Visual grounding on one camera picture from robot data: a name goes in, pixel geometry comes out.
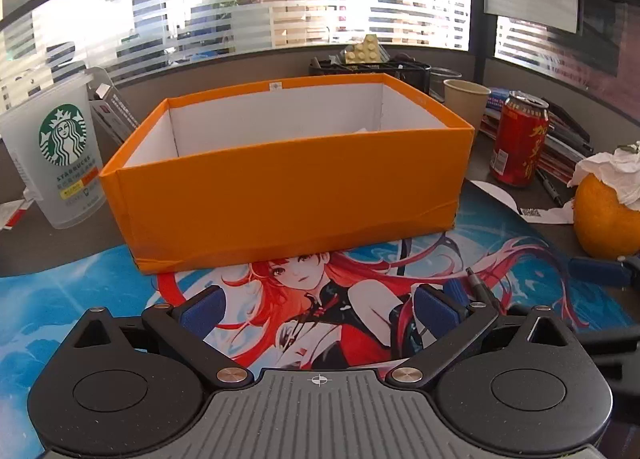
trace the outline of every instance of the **qr code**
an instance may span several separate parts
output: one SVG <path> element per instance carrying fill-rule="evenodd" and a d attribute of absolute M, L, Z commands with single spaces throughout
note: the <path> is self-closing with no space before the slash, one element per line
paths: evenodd
<path fill-rule="evenodd" d="M 540 210 L 537 208 L 521 208 L 522 215 L 528 215 L 530 217 L 542 217 Z"/>
<path fill-rule="evenodd" d="M 500 175 L 504 174 L 504 168 L 507 166 L 507 160 L 509 159 L 509 154 L 504 152 L 504 150 L 498 150 L 496 154 L 495 151 L 491 155 L 490 166 Z"/>

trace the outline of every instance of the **starbucks logo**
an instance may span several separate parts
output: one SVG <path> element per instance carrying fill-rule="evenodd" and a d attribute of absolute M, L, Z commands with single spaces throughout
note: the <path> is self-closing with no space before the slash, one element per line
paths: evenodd
<path fill-rule="evenodd" d="M 40 152 L 49 163 L 71 165 L 86 146 L 86 123 L 80 109 L 64 104 L 50 112 L 40 126 Z"/>

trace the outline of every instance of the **black plastic basket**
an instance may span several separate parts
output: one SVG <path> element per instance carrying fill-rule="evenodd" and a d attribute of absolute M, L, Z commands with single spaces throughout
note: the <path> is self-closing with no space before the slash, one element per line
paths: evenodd
<path fill-rule="evenodd" d="M 408 83 L 418 91 L 429 94 L 431 66 L 421 62 L 381 62 L 380 64 L 332 64 L 329 60 L 319 60 L 320 67 L 309 65 L 310 76 L 328 74 L 385 73 Z"/>

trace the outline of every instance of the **open cardboard box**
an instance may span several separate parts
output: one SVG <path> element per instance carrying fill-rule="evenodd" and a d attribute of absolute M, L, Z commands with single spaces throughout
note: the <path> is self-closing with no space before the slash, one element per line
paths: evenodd
<path fill-rule="evenodd" d="M 181 271 L 450 229 L 473 135 L 388 75 L 292 78 L 163 100 L 100 178 L 140 270 Z"/>

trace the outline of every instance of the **white tissue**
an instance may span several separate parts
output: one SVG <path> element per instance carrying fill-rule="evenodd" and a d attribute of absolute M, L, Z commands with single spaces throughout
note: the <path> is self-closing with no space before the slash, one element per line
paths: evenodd
<path fill-rule="evenodd" d="M 582 160 L 575 166 L 574 176 L 567 186 L 579 185 L 587 175 L 593 174 L 618 194 L 618 201 L 631 210 L 640 211 L 640 152 L 626 150 L 601 152 Z"/>

